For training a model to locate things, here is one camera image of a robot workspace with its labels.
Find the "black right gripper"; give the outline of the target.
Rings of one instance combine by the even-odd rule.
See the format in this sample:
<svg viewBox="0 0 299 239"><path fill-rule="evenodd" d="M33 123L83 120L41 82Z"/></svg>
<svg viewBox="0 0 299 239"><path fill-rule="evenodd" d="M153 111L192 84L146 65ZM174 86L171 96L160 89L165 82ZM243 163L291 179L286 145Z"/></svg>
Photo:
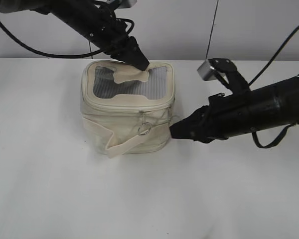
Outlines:
<svg viewBox="0 0 299 239"><path fill-rule="evenodd" d="M84 56L104 53L139 70L146 70L150 63L136 39L129 36L133 27L132 20L116 18L109 7L84 8L84 37L99 48Z"/></svg>

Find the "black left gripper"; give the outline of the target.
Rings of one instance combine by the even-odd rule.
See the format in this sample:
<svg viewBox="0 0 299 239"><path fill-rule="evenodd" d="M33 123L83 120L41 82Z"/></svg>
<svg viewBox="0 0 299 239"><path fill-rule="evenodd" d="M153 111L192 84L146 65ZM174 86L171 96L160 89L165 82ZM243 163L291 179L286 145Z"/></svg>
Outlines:
<svg viewBox="0 0 299 239"><path fill-rule="evenodd" d="M209 105L169 127L173 139L201 139L203 143L253 133L251 92L209 97Z"/></svg>

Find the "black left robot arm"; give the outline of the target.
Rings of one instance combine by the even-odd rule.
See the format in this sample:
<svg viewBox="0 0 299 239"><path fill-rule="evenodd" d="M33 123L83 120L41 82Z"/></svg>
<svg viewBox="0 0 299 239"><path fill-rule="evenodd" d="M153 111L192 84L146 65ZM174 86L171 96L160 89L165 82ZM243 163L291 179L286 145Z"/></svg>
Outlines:
<svg viewBox="0 0 299 239"><path fill-rule="evenodd" d="M174 139L210 143L290 124L299 124L299 75L242 94L210 96L209 105L169 130Z"/></svg>

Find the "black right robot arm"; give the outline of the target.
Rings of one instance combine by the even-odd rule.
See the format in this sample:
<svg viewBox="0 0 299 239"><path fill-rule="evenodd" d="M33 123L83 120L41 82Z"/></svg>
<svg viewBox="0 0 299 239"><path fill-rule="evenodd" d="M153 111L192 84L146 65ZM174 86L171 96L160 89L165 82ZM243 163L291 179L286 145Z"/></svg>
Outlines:
<svg viewBox="0 0 299 239"><path fill-rule="evenodd" d="M131 8L135 4L135 0L0 0L0 13L31 10L56 16L98 47L97 51L86 54L57 55L41 52L17 39L2 22L0 28L19 46L37 55L77 59L104 53L144 71L149 61L140 50L137 40L130 36L135 23L131 19L118 18L115 14L115 10Z"/></svg>

